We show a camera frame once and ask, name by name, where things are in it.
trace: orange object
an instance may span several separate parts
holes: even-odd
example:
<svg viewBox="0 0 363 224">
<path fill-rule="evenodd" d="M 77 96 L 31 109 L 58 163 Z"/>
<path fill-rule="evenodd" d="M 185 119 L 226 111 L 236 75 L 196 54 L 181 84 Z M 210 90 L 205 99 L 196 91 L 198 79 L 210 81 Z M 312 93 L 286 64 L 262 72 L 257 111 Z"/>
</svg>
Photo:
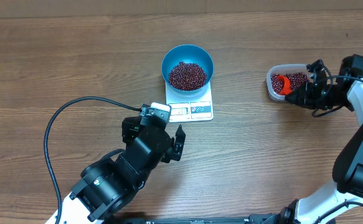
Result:
<svg viewBox="0 0 363 224">
<path fill-rule="evenodd" d="M 279 95 L 288 95 L 289 93 L 291 93 L 291 82 L 289 81 L 289 78 L 286 78 L 283 75 L 279 75 L 278 79 L 283 81 L 283 88 L 280 91 Z"/>
</svg>

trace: white plastic container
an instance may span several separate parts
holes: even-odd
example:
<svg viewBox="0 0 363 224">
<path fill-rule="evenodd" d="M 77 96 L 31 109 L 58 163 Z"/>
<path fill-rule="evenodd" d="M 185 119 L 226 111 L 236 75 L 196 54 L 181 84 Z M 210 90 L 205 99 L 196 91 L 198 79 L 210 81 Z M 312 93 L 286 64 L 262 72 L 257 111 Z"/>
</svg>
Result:
<svg viewBox="0 0 363 224">
<path fill-rule="evenodd" d="M 308 77 L 311 76 L 311 73 L 307 71 L 306 64 L 287 64 L 287 65 L 276 65 L 270 69 L 267 73 L 267 89 L 268 89 L 268 95 L 273 101 L 284 101 L 285 102 L 285 96 L 279 95 L 275 93 L 273 89 L 273 85 L 271 84 L 271 75 L 272 74 L 280 74 L 280 75 L 286 75 L 288 73 L 304 73 L 307 74 Z"/>
</svg>

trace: wood grain surface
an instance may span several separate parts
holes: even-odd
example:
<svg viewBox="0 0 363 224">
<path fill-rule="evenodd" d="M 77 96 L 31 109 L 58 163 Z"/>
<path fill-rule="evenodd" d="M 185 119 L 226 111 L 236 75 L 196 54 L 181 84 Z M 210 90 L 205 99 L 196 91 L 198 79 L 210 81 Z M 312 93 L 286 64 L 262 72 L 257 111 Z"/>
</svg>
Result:
<svg viewBox="0 0 363 224">
<path fill-rule="evenodd" d="M 278 213 L 331 179 L 357 130 L 355 114 L 312 118 L 310 110 L 272 102 L 265 76 L 274 65 L 318 58 L 337 73 L 344 57 L 363 55 L 363 11 L 0 20 L 0 223 L 43 223 L 57 208 L 43 155 L 57 108 L 87 95 L 165 103 L 161 61 L 180 44 L 200 45 L 214 60 L 214 119 L 183 124 L 181 161 L 160 164 L 120 213 Z M 85 166 L 124 147 L 121 121 L 136 115 L 81 102 L 57 118 L 49 152 L 63 196 Z M 363 209 L 337 221 L 363 223 Z"/>
</svg>

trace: bowl rim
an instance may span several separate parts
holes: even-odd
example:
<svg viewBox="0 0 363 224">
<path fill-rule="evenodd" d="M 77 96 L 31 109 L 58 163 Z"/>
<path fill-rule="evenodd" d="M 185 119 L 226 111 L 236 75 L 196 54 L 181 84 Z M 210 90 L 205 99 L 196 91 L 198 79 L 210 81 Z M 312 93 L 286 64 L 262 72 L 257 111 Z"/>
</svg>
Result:
<svg viewBox="0 0 363 224">
<path fill-rule="evenodd" d="M 210 58 L 210 61 L 212 62 L 212 75 L 210 76 L 210 79 L 207 81 L 207 83 L 205 83 L 205 85 L 204 86 L 202 86 L 202 87 L 200 87 L 200 88 L 198 88 L 198 89 L 196 89 L 196 90 L 179 90 L 179 89 L 177 89 L 176 87 L 174 87 L 174 86 L 172 86 L 165 78 L 164 78 L 164 75 L 163 75 L 163 62 L 164 62 L 164 59 L 167 57 L 167 55 L 170 53 L 170 52 L 172 52 L 174 49 L 176 49 L 176 48 L 178 48 L 178 47 L 186 47 L 186 46 L 191 46 L 191 47 L 197 47 L 197 48 L 199 48 L 199 49 L 201 49 L 201 50 L 203 50 L 206 54 L 207 54 L 207 56 L 209 56 L 209 58 Z M 186 92 L 186 93 L 190 93 L 190 92 L 193 92 L 193 91 L 196 91 L 196 92 L 198 92 L 199 90 L 201 90 L 201 89 L 203 89 L 203 87 L 205 87 L 208 83 L 210 83 L 210 81 L 212 80 L 212 78 L 213 78 L 213 74 L 214 74 L 214 62 L 213 62 L 213 59 L 212 59 L 212 57 L 210 56 L 210 54 L 209 53 L 207 53 L 207 51 L 205 50 L 205 49 L 203 49 L 202 47 L 199 47 L 199 46 L 197 46 L 197 45 L 194 45 L 194 44 L 182 44 L 182 45 L 178 45 L 178 46 L 175 46 L 175 47 L 173 47 L 171 50 L 169 50 L 167 53 L 166 53 L 166 55 L 163 57 L 163 59 L 162 59 L 162 64 L 161 64 L 161 73 L 162 73 L 162 78 L 164 79 L 164 81 L 171 87 L 171 88 L 173 88 L 173 89 L 175 89 L 175 90 L 177 90 L 177 91 L 182 91 L 182 92 Z"/>
</svg>

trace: container of beans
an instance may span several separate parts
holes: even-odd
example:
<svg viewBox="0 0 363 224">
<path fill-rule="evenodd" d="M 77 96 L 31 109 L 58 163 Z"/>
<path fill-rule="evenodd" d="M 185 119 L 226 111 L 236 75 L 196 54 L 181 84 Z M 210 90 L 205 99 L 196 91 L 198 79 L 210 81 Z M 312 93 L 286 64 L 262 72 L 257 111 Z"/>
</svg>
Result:
<svg viewBox="0 0 363 224">
<path fill-rule="evenodd" d="M 308 77 L 310 77 L 311 73 L 307 71 L 306 64 L 277 65 L 268 71 L 266 78 L 268 95 L 273 101 L 285 102 L 285 95 L 277 93 L 283 87 L 283 84 L 277 79 L 278 75 L 289 78 L 291 81 L 291 90 L 295 90 L 304 82 L 308 82 Z"/>
<path fill-rule="evenodd" d="M 171 49 L 162 61 L 162 76 L 172 90 L 183 95 L 195 95 L 212 79 L 214 64 L 210 55 L 195 45 L 180 45 Z"/>
</svg>

